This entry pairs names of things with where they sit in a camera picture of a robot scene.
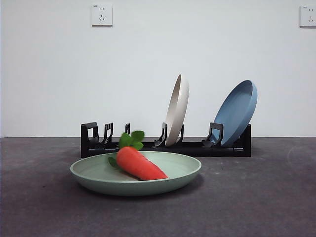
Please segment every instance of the white plate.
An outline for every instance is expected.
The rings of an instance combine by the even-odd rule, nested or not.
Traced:
[[[176,143],[177,138],[179,137],[187,110],[188,99],[189,83],[179,75],[173,88],[166,117],[166,124],[168,125],[166,140],[167,147]]]

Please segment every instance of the dish rack base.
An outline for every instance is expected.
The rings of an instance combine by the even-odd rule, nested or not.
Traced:
[[[92,137],[89,137],[88,130],[92,129]],[[219,130],[219,138],[211,142],[210,137],[213,129]],[[168,125],[162,124],[162,134],[158,140],[143,142],[141,151],[171,152],[192,157],[250,157],[251,156],[251,125],[249,124],[240,137],[231,147],[222,147],[224,126],[219,123],[210,123],[209,135],[206,138],[200,137],[200,141],[183,141],[184,125],[182,125],[180,137],[177,142],[165,146]],[[125,132],[130,133],[130,123],[125,125]],[[96,122],[81,125],[81,158],[118,152],[118,142],[112,141],[113,123],[104,125],[104,139],[100,141],[98,125]]]

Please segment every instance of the wall outlet plate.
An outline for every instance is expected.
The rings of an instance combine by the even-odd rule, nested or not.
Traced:
[[[112,26],[112,4],[93,4],[91,6],[92,26]]]
[[[316,5],[300,7],[300,27],[316,27]]]

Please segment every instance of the carrot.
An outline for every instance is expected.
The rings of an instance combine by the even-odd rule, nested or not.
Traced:
[[[168,176],[133,147],[123,147],[117,154],[117,164],[126,172],[142,179],[165,179]]]
[[[144,136],[143,131],[134,131],[131,136],[123,133],[118,143],[117,158],[109,157],[110,165],[114,168],[122,168],[142,180],[168,178],[157,165],[138,151],[143,148],[142,140]]]

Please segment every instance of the light green plate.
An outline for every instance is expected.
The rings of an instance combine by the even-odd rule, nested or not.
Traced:
[[[139,181],[123,171],[114,169],[108,157],[116,153],[78,160],[70,170],[84,187],[108,195],[145,196],[169,192],[192,181],[201,168],[201,162],[185,155],[168,152],[141,152],[169,177],[167,179]]]

